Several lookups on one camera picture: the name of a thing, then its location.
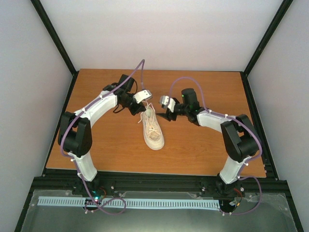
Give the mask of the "white shoelace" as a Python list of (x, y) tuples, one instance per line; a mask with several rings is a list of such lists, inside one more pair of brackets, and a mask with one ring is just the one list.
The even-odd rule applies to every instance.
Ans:
[(146, 103), (146, 106), (145, 106), (146, 110), (144, 112), (141, 112), (140, 120), (138, 121), (138, 123), (141, 123), (141, 122), (146, 123), (146, 124), (154, 123), (156, 120), (156, 114), (155, 114), (155, 108), (153, 104), (147, 101), (144, 101), (143, 103)]

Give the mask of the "white sneaker shoe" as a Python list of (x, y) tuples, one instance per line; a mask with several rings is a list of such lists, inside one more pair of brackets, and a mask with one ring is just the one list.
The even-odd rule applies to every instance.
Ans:
[(146, 145), (152, 150), (162, 149), (164, 147), (165, 140), (157, 118), (154, 123), (142, 123), (142, 126), (143, 137)]

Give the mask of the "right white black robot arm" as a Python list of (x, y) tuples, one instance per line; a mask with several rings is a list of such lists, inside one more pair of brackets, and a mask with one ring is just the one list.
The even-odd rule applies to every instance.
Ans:
[(247, 115), (222, 115), (200, 106), (194, 89), (182, 90), (182, 102), (169, 96), (161, 96), (159, 103), (166, 109), (158, 115), (168, 121), (186, 116), (188, 121), (201, 127), (218, 131), (223, 136), (227, 160), (217, 174), (215, 187), (220, 195), (227, 195), (240, 179), (244, 166), (257, 153), (262, 153), (261, 141)]

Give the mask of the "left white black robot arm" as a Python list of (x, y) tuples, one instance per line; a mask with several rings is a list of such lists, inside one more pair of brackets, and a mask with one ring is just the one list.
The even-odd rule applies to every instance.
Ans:
[(92, 127), (105, 113), (119, 106), (129, 109), (133, 116), (144, 112), (143, 102), (150, 99), (152, 94), (147, 89), (132, 92), (136, 83), (134, 78), (123, 74), (118, 82), (104, 87), (88, 105), (61, 116), (58, 133), (60, 152), (76, 164), (78, 176), (85, 180), (83, 188), (89, 194), (96, 194), (100, 190), (100, 182), (95, 179), (97, 169), (90, 155)]

